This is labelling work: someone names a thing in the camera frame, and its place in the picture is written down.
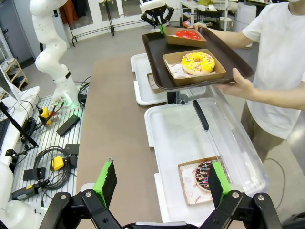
plastic container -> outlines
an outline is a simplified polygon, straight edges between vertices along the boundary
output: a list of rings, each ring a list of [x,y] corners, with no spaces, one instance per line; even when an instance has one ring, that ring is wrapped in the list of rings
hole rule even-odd
[[[269,184],[250,139],[223,101],[217,98],[197,101],[210,126],[207,132],[191,102],[153,107],[145,113],[148,141],[154,147],[161,178],[156,179],[156,185],[164,222],[186,221],[200,226],[214,210],[212,201],[187,205],[178,164],[217,156],[231,182],[240,185],[247,195],[265,192]]]
[[[130,61],[136,77],[133,86],[137,103],[142,106],[165,103],[167,101],[166,92],[155,93],[148,82],[147,74],[152,70],[147,54],[132,56]]]

brown tabletop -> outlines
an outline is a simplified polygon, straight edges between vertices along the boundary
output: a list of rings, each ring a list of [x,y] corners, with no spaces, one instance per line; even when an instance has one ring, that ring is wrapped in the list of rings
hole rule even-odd
[[[136,221],[161,222],[154,173],[144,122],[147,107],[135,100],[131,56],[97,61],[91,75],[78,159],[77,190],[95,182],[113,157],[118,184],[110,210],[123,226]],[[116,68],[109,63],[120,63]],[[78,228],[94,228],[83,220]]]

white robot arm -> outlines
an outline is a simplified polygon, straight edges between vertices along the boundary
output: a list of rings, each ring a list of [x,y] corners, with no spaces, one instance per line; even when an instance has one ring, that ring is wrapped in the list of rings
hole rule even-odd
[[[30,11],[36,36],[40,43],[46,45],[35,63],[37,68],[52,77],[56,84],[53,103],[64,102],[65,106],[78,106],[78,90],[71,73],[66,65],[59,63],[59,59],[67,50],[67,44],[58,36],[52,18],[53,11],[66,2],[67,0],[31,0]]]

brown tray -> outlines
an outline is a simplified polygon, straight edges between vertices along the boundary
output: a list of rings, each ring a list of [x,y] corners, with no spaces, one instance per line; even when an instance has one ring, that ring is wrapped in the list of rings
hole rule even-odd
[[[163,34],[159,32],[148,33],[142,36],[142,40],[145,46],[150,66],[152,68],[154,80],[158,87],[168,92],[174,92],[182,89],[207,86],[215,83],[233,82],[233,68],[237,68],[240,71],[241,75],[245,78],[249,78],[254,74],[253,69],[237,53],[235,53],[229,46],[227,46],[211,31],[202,28],[200,30],[200,33],[206,39],[206,44],[204,48],[208,49],[211,53],[213,53],[213,55],[225,68],[225,77],[219,80],[205,81],[186,86],[177,86],[173,80],[173,77],[166,68],[166,65],[163,60],[163,55],[173,52],[182,52],[188,50],[191,51],[198,48],[168,44]]]

yellow frosted donut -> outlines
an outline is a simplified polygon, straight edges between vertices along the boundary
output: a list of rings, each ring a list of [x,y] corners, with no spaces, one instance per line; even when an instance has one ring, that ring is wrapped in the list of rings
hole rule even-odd
[[[182,58],[181,64],[187,73],[191,75],[203,75],[213,71],[215,60],[209,54],[192,52]]]

